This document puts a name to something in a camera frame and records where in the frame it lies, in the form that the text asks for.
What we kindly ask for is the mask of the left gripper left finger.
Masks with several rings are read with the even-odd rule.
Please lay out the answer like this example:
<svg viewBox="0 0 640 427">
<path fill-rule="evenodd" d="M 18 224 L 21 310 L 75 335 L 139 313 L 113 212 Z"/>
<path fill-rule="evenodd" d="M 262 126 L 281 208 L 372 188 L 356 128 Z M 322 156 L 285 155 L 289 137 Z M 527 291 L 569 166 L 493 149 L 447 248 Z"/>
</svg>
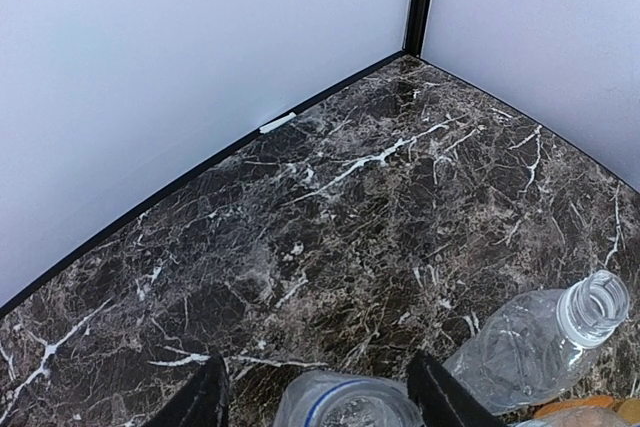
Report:
<svg viewBox="0 0 640 427">
<path fill-rule="evenodd" d="M 229 378 L 219 354 L 212 355 L 158 412 L 157 425 L 229 425 Z"/>
</svg>

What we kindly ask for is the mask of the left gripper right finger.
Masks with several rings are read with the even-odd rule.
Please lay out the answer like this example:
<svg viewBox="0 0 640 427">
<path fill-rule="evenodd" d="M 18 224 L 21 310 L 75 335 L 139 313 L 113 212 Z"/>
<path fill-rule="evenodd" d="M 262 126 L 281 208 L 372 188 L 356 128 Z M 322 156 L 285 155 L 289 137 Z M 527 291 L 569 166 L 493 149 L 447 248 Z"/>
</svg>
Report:
<svg viewBox="0 0 640 427">
<path fill-rule="evenodd" d="M 495 417 L 428 352 L 417 351 L 406 373 L 408 396 L 426 426 L 495 425 Z"/>
</svg>

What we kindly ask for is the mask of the blue label water bottle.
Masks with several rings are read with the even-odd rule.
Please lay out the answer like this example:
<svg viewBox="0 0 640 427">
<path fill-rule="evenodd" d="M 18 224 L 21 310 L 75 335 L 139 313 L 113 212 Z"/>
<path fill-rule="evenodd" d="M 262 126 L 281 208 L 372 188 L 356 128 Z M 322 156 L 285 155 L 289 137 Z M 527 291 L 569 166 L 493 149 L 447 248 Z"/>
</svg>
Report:
<svg viewBox="0 0 640 427">
<path fill-rule="evenodd" d="M 276 427 L 423 424 L 403 384 L 321 370 L 305 372 L 286 387 L 273 422 Z"/>
</svg>

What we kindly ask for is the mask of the orange juice bottle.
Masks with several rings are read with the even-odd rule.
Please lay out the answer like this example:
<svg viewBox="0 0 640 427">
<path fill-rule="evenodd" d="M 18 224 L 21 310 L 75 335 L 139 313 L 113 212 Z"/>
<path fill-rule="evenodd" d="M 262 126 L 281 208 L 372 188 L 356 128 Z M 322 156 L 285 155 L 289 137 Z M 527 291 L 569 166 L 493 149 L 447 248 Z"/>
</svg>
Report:
<svg viewBox="0 0 640 427">
<path fill-rule="evenodd" d="M 638 426 L 639 399 L 597 395 L 548 403 L 533 419 L 544 426 Z"/>
</svg>

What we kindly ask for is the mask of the clear plastic bottle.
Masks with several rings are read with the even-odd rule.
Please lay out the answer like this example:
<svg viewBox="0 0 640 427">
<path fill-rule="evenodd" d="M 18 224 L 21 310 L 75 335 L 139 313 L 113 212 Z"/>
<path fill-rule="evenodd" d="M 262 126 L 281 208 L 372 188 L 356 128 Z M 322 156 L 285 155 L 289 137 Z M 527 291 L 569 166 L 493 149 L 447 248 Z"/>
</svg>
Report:
<svg viewBox="0 0 640 427">
<path fill-rule="evenodd" d="M 546 403 L 589 372 L 629 305 L 623 281 L 606 270 L 566 289 L 519 294 L 444 367 L 494 415 Z"/>
</svg>

